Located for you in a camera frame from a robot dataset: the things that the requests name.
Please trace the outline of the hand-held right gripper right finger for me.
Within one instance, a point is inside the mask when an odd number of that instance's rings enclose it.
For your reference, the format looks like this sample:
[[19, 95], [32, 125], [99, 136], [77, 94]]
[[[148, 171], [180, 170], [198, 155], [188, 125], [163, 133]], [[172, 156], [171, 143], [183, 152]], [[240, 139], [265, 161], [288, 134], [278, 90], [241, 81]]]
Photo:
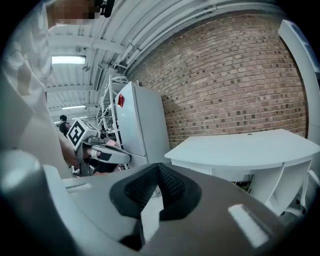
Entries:
[[264, 204], [224, 179], [164, 164], [201, 189], [197, 206], [182, 219], [159, 222], [141, 249], [148, 256], [261, 256], [284, 234], [285, 226]]

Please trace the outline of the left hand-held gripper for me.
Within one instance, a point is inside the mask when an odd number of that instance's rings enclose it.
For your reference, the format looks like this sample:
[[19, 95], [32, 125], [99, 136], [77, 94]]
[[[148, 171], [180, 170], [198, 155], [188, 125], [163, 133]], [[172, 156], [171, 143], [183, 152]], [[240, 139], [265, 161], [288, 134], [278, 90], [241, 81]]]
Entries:
[[[75, 119], [66, 137], [72, 144], [76, 160], [79, 162], [77, 176], [92, 176], [94, 174], [97, 167], [91, 163], [92, 159], [117, 165], [131, 162], [132, 157], [126, 151], [118, 147], [104, 145], [107, 141], [105, 133], [100, 132], [84, 119]], [[88, 149], [90, 149], [90, 156], [87, 156]]]

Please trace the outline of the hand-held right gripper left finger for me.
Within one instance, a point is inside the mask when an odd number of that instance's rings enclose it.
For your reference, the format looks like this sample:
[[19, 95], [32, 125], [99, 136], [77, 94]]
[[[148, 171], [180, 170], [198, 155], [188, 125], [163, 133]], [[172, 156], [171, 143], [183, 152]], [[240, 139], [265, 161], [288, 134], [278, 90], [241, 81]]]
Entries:
[[41, 238], [51, 252], [161, 252], [158, 229], [144, 243], [141, 210], [124, 192], [125, 179], [152, 174], [157, 164], [129, 172], [62, 180], [43, 167]]

